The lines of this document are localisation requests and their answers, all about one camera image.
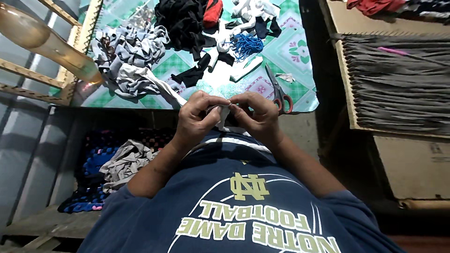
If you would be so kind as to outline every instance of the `scissors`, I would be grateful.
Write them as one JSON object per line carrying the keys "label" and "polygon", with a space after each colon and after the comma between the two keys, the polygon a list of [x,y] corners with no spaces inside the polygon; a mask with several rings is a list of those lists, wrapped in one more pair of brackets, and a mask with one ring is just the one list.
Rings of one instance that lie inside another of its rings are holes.
{"label": "scissors", "polygon": [[[274,104],[278,106],[278,113],[279,114],[289,114],[292,112],[292,107],[294,106],[294,103],[292,102],[292,98],[289,95],[286,95],[286,93],[283,92],[283,89],[281,88],[280,84],[278,84],[277,79],[275,78],[274,73],[270,69],[269,65],[265,64],[265,70],[267,71],[267,74],[269,75],[269,79],[272,82],[272,85],[274,86]],[[286,111],[284,105],[287,103],[289,104],[289,109]]]}

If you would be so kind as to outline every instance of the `red cloth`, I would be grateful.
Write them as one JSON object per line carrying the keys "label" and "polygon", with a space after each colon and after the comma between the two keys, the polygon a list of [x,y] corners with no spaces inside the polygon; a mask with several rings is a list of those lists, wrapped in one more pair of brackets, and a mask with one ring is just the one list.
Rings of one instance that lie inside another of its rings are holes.
{"label": "red cloth", "polygon": [[208,0],[205,14],[203,16],[203,26],[205,28],[211,28],[217,24],[222,13],[223,6],[224,4],[222,3],[222,0]]}
{"label": "red cloth", "polygon": [[397,11],[405,0],[348,0],[347,9],[356,7],[366,16],[372,16],[380,10]]}

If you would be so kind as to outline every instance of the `plastic bottle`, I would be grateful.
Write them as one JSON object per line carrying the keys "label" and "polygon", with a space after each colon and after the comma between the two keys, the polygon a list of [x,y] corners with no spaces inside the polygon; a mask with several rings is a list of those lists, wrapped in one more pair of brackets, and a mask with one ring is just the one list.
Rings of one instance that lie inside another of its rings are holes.
{"label": "plastic bottle", "polygon": [[20,47],[47,57],[83,81],[103,81],[94,61],[67,44],[41,20],[0,3],[0,32]]}

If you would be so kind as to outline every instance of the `blue string bundle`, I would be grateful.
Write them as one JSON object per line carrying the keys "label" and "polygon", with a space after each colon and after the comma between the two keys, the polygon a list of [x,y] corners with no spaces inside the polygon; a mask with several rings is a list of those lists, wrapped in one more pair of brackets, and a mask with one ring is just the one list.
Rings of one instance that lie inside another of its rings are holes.
{"label": "blue string bundle", "polygon": [[260,53],[264,44],[262,40],[250,34],[236,34],[231,40],[231,49],[236,53],[236,60],[244,60],[253,53]]}

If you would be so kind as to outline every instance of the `hand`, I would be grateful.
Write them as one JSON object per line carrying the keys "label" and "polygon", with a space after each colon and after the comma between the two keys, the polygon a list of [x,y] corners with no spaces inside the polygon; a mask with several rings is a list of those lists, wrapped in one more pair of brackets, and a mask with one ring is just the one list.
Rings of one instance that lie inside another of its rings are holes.
{"label": "hand", "polygon": [[284,135],[278,126],[278,107],[273,101],[255,92],[233,96],[230,101],[233,103],[230,109],[234,118],[255,139],[269,149],[283,140]]}
{"label": "hand", "polygon": [[200,113],[207,107],[218,104],[229,105],[230,102],[201,90],[192,94],[178,114],[178,126],[172,140],[174,147],[188,152],[197,145],[220,121],[221,107],[214,108],[204,119],[199,116]]}

